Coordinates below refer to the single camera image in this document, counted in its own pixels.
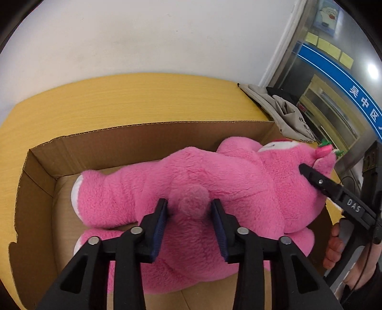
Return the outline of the person's right hand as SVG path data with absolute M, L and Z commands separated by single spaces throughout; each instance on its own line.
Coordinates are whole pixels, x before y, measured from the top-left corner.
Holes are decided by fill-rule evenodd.
M 339 238 L 339 233 L 340 224 L 336 223 L 331 229 L 323 260 L 323 267 L 327 270 L 333 269 L 335 267 L 336 263 L 341 258 L 343 249 L 345 248 L 343 241 Z

